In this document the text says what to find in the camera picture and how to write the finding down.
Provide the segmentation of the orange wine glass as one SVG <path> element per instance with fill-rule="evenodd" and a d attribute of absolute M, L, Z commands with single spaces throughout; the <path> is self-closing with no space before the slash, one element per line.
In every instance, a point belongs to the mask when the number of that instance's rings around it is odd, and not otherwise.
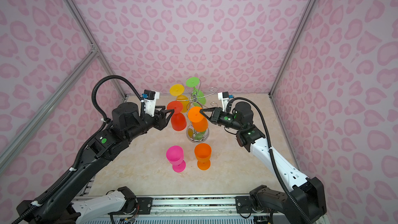
<path fill-rule="evenodd" d="M 194 149 L 194 154 L 197 159 L 197 166 L 200 170 L 208 170 L 210 168 L 212 149 L 208 144 L 198 144 Z"/>
<path fill-rule="evenodd" d="M 188 118 L 192 122 L 194 130 L 205 132 L 208 129 L 208 121 L 200 113 L 200 107 L 193 107 L 188 111 Z"/>

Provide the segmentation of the pink wine glass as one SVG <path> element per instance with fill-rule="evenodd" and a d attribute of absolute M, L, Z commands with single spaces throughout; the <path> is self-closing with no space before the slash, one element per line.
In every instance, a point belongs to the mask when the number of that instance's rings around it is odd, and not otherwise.
<path fill-rule="evenodd" d="M 184 151 L 180 146 L 172 146 L 166 152 L 166 158 L 176 173 L 181 173 L 186 168 Z"/>

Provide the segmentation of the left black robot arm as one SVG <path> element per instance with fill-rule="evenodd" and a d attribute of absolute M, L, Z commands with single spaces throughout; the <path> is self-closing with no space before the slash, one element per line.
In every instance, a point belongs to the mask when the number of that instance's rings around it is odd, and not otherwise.
<path fill-rule="evenodd" d="M 82 224 L 98 216 L 136 210 L 133 192 L 126 187 L 108 196 L 78 204 L 73 199 L 104 167 L 113 161 L 132 140 L 151 128 L 163 130 L 174 110 L 156 106 L 153 114 L 141 113 L 137 104 L 125 102 L 113 110 L 113 119 L 90 137 L 78 151 L 74 164 L 34 200 L 24 200 L 17 206 L 19 217 L 15 224 Z"/>

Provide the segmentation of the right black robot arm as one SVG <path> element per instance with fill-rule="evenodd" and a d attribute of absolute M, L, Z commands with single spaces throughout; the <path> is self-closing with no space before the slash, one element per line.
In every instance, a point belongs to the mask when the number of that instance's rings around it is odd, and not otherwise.
<path fill-rule="evenodd" d="M 280 212 L 291 224 L 313 224 L 326 214 L 323 183 L 302 173 L 276 150 L 264 116 L 253 101 L 238 97 L 225 108 L 201 109 L 200 114 L 212 124 L 235 130 L 239 146 L 259 159 L 277 178 L 281 191 L 261 185 L 250 192 L 253 209 Z"/>

